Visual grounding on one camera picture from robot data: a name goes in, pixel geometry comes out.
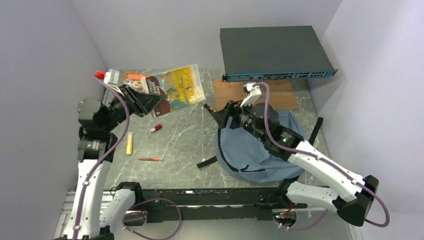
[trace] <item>purple cable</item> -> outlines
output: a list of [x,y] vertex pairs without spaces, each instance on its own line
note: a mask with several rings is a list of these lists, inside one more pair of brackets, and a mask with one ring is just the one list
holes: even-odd
[[[322,215],[318,218],[318,220],[316,220],[316,222],[314,222],[313,224],[311,224],[311,225],[309,225],[309,226],[306,226],[306,227],[299,227],[299,228],[292,228],[292,227],[286,227],[287,228],[287,230],[289,230],[289,231],[303,231],[303,230],[308,230],[308,229],[311,229],[311,228],[313,228],[313,227],[315,227],[316,225],[318,225],[320,222],[321,222],[321,220],[327,215],[327,213],[329,213],[329,210],[328,209],[326,209],[323,213],[322,213]],[[274,222],[278,225],[278,226],[280,226],[280,224],[274,219]]]
[[[255,87],[255,86],[258,86],[258,85],[264,85],[265,88],[266,88],[265,110],[264,110],[264,115],[265,116],[264,117],[266,117],[266,119],[268,119],[268,105],[269,105],[269,101],[270,101],[270,86],[268,86],[268,84],[266,82],[263,82],[263,81],[262,82],[258,82],[256,84],[254,84],[253,86]],[[275,144],[277,147],[279,147],[280,149],[286,150],[286,151],[289,151],[289,152],[292,152],[292,153],[305,154],[305,155],[311,156],[313,158],[318,158],[318,155],[313,154],[312,152],[298,150],[298,149],[290,148],[290,147],[285,147],[285,146],[279,144],[277,141],[275,141],[275,139],[271,135],[270,126],[269,126],[268,121],[265,121],[265,130],[266,130],[266,134],[268,135],[268,137],[271,140],[271,142],[273,144]],[[325,158],[321,157],[320,160],[323,161],[324,163],[332,166],[336,170],[338,170],[341,174],[343,174],[350,181],[354,180],[353,177],[351,177],[349,174],[347,174],[345,171],[343,171],[340,167],[338,167],[334,163],[330,162],[328,159],[325,159]],[[389,222],[390,222],[390,215],[389,215],[389,210],[387,209],[387,206],[385,205],[385,203],[383,202],[383,200],[381,198],[379,198],[373,191],[371,191],[368,187],[364,186],[363,184],[361,184],[359,182],[356,182],[356,185],[358,185],[359,187],[361,187],[362,189],[364,189],[365,191],[367,191],[371,196],[373,196],[381,204],[381,206],[382,206],[382,208],[384,210],[384,214],[385,214],[385,221],[384,221],[384,223],[376,223],[376,222],[373,222],[373,221],[368,220],[368,219],[365,219],[365,222],[367,222],[369,224],[372,224],[374,226],[380,227],[380,228],[387,227],[387,225],[389,225]],[[317,225],[322,219],[323,219],[323,217],[320,217],[317,220],[317,222],[314,223],[313,225],[314,226]]]
[[[109,148],[109,150],[107,152],[105,152],[103,156],[101,156],[98,159],[98,161],[92,167],[92,169],[90,170],[90,172],[88,172],[87,177],[85,178],[85,182],[88,182],[90,180],[91,176],[93,175],[93,173],[95,172],[95,170],[97,169],[97,167],[103,162],[103,160],[105,160],[105,158],[109,154],[111,154],[111,152],[113,152],[115,150],[115,148],[118,146],[118,144],[124,139],[125,134],[127,134],[127,131],[128,131],[128,126],[130,125],[130,111],[128,110],[128,107],[125,104],[125,101],[122,99],[122,97],[115,90],[113,90],[110,86],[108,86],[102,80],[98,79],[96,76],[93,76],[93,79],[94,80],[97,80],[107,90],[111,91],[113,93],[113,95],[115,95],[116,98],[118,98],[118,100],[120,101],[120,103],[123,106],[123,109],[125,110],[125,116],[126,116],[125,119],[126,119],[126,122],[125,122],[125,128],[123,130],[122,135],[118,138],[118,140],[115,142],[115,144],[111,148]],[[76,216],[75,216],[75,225],[74,226],[79,226],[80,225],[81,212],[83,211],[83,203],[84,203],[84,197],[86,196],[86,189],[87,189],[87,185],[84,185],[83,184],[82,185],[82,188],[81,188],[81,194],[79,195],[78,207],[76,208]],[[73,235],[72,235],[72,240],[76,240],[77,237],[78,237],[78,229],[74,229],[73,230]]]
[[169,236],[167,236],[167,237],[165,237],[165,238],[151,238],[151,237],[145,236],[145,235],[143,235],[143,234],[139,233],[138,231],[134,231],[134,230],[132,230],[131,228],[129,228],[129,227],[127,227],[127,226],[125,226],[124,219],[125,219],[125,217],[126,217],[126,216],[131,215],[131,214],[132,214],[132,212],[127,213],[127,214],[125,214],[125,215],[123,216],[123,218],[122,218],[122,226],[123,226],[123,228],[124,228],[125,230],[128,230],[128,231],[130,231],[131,233],[133,233],[133,234],[135,234],[135,235],[137,235],[137,236],[139,236],[139,237],[145,238],[145,239],[147,239],[147,240],[167,240],[167,239],[172,238],[175,234],[177,234],[178,230],[179,230],[179,229],[180,229],[180,227],[181,227],[181,223],[183,222],[183,217],[182,217],[182,215],[181,215],[181,211],[180,211],[180,209],[179,209],[179,208],[178,208],[178,206],[175,204],[175,202],[173,202],[173,201],[171,201],[171,200],[169,200],[169,199],[166,199],[166,198],[161,198],[161,197],[159,197],[159,198],[153,198],[153,199],[149,199],[149,200],[146,200],[146,201],[142,201],[142,202],[140,202],[140,203],[137,203],[137,204],[133,205],[130,209],[135,208],[135,207],[140,206],[140,205],[143,205],[143,204],[146,204],[146,203],[150,203],[150,202],[156,201],[156,200],[158,200],[158,201],[160,201],[160,200],[162,200],[162,201],[167,201],[168,203],[172,204],[172,205],[176,208],[176,210],[177,210],[177,212],[178,212],[178,216],[179,216],[178,225],[176,226],[175,231],[173,231],[173,233],[171,233],[171,235],[169,235]]

